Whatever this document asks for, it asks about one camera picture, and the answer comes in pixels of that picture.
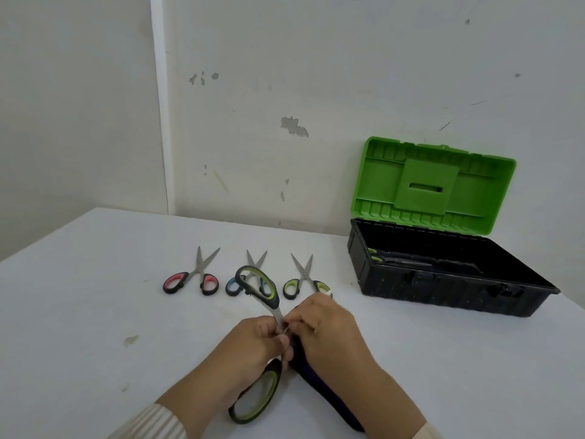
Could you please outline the person's left hand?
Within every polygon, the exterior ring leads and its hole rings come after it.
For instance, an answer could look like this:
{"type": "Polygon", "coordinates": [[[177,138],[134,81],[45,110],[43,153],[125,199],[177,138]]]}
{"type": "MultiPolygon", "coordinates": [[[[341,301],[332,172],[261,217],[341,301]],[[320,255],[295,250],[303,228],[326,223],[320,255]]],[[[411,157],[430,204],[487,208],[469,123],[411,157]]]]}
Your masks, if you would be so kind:
{"type": "Polygon", "coordinates": [[[286,334],[261,337],[254,318],[241,320],[205,359],[211,367],[212,383],[222,395],[222,404],[231,406],[238,396],[262,374],[267,362],[281,356],[287,368],[293,348],[286,334]]]}

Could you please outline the person's right forearm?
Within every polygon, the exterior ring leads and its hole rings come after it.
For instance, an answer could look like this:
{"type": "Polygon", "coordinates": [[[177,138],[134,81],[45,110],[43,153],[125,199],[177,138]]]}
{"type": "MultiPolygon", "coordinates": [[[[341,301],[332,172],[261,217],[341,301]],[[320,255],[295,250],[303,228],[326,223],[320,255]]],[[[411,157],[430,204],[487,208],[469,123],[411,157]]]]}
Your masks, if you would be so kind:
{"type": "Polygon", "coordinates": [[[367,439],[445,439],[378,365],[360,369],[342,399],[361,423],[367,439]]]}

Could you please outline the person's right hand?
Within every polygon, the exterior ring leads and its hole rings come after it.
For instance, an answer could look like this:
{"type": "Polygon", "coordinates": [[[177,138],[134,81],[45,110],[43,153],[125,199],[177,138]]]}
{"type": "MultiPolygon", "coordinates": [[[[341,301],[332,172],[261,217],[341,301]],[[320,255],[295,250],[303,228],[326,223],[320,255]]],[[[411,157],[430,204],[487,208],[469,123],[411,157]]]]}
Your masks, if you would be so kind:
{"type": "Polygon", "coordinates": [[[378,365],[355,317],[333,298],[315,293],[286,316],[315,316],[315,338],[300,338],[301,343],[310,366],[338,395],[360,369],[378,365]]]}

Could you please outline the person's left forearm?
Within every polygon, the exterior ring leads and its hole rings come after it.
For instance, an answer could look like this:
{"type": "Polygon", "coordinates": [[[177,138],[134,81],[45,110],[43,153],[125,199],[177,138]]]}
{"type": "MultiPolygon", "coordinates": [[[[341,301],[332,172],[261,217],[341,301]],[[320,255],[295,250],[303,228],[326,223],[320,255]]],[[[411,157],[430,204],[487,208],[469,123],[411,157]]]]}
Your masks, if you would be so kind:
{"type": "Polygon", "coordinates": [[[234,361],[208,358],[106,439],[200,439],[239,383],[234,361]]]}

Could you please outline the green handled scissors with dark blades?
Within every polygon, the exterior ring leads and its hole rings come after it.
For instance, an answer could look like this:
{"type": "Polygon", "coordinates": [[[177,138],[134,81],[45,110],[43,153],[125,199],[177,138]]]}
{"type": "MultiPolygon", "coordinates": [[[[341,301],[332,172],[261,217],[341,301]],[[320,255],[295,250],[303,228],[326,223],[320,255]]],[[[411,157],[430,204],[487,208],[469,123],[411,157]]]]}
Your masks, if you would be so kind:
{"type": "Polygon", "coordinates": [[[402,265],[405,267],[433,268],[433,264],[417,258],[414,255],[407,255],[398,252],[387,252],[368,248],[368,254],[372,262],[380,265],[402,265]]]}

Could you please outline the red handled scissors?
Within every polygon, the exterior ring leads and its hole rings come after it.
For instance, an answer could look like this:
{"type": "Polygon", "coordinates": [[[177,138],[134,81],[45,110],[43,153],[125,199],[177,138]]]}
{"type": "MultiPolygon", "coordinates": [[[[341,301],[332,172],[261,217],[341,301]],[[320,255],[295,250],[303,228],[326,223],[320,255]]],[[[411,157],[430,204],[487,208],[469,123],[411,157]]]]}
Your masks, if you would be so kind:
{"type": "Polygon", "coordinates": [[[219,289],[218,278],[205,269],[213,261],[221,248],[217,248],[209,257],[203,259],[201,247],[197,249],[194,269],[191,272],[179,272],[170,276],[163,284],[163,291],[166,294],[175,294],[182,289],[194,276],[200,277],[200,290],[205,296],[214,295],[219,289]]]}

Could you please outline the large green black scissors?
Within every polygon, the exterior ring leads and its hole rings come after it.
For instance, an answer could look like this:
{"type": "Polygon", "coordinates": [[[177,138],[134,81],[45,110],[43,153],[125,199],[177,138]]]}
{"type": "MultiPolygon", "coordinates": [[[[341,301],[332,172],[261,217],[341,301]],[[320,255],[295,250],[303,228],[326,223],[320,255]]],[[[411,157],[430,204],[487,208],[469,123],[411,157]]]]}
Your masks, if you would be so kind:
{"type": "MultiPolygon", "coordinates": [[[[285,332],[280,297],[274,282],[255,266],[242,266],[235,280],[245,294],[253,296],[269,310],[281,332],[285,332]]],[[[276,356],[267,362],[260,377],[228,409],[230,419],[239,425],[249,424],[264,412],[272,401],[282,376],[282,358],[276,356]]]]}

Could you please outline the black toolbox with green lid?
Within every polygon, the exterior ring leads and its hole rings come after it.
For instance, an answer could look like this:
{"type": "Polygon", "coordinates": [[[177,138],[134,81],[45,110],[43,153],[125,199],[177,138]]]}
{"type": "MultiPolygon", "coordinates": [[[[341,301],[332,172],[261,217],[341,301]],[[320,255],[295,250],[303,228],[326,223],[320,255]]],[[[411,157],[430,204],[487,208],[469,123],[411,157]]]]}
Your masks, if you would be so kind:
{"type": "Polygon", "coordinates": [[[560,289],[487,238],[516,161],[370,137],[347,249],[363,295],[527,318],[560,289]],[[433,268],[380,265],[368,248],[433,268]]]}

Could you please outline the small green handled scissors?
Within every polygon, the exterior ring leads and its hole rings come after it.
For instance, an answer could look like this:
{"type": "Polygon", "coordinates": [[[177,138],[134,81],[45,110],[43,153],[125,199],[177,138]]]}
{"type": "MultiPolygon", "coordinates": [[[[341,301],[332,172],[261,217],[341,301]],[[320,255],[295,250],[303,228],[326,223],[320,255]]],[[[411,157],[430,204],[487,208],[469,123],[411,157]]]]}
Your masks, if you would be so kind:
{"type": "Polygon", "coordinates": [[[331,298],[333,297],[333,292],[331,288],[325,282],[320,280],[313,280],[310,277],[313,255],[310,256],[305,266],[302,266],[302,264],[296,259],[296,257],[293,254],[291,254],[291,257],[296,265],[296,268],[298,269],[300,277],[290,279],[284,283],[282,287],[282,294],[286,299],[295,300],[301,291],[301,286],[304,281],[307,281],[311,284],[314,292],[327,295],[331,298]]]}

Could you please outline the blue handled scissors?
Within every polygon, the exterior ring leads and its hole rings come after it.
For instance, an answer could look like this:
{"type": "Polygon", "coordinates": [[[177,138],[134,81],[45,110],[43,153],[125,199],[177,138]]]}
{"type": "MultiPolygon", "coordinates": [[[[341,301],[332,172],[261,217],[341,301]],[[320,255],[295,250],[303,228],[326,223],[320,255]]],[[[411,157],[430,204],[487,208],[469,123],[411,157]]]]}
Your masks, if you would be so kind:
{"type": "MultiPolygon", "coordinates": [[[[266,250],[262,254],[262,256],[259,258],[259,260],[257,262],[255,262],[252,258],[252,255],[250,254],[250,251],[246,250],[248,264],[254,266],[256,269],[259,269],[264,263],[264,260],[267,256],[267,252],[268,251],[266,250]]],[[[254,272],[244,272],[243,274],[240,274],[240,279],[243,280],[248,285],[249,285],[249,280],[252,277],[256,277],[258,279],[257,289],[261,292],[261,294],[264,295],[265,297],[269,297],[271,295],[272,286],[274,285],[274,282],[272,282],[272,280],[267,282],[266,280],[264,280],[262,277],[258,276],[254,272]]],[[[245,291],[245,288],[238,283],[238,281],[236,280],[236,277],[231,278],[227,282],[227,284],[225,286],[225,291],[226,291],[226,294],[228,294],[231,297],[236,297],[242,291],[244,291],[245,294],[249,295],[248,292],[245,291]]]]}

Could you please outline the white wall conduit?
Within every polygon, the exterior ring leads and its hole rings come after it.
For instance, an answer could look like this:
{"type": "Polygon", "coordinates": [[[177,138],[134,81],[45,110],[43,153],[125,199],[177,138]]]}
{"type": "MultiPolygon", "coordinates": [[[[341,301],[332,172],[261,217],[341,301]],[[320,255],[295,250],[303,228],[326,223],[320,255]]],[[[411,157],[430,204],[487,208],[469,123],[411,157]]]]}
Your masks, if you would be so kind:
{"type": "Polygon", "coordinates": [[[151,27],[156,63],[158,107],[160,115],[161,144],[165,170],[167,212],[177,212],[174,162],[172,154],[172,123],[170,109],[170,90],[168,80],[167,48],[165,39],[164,0],[150,0],[151,27]]]}

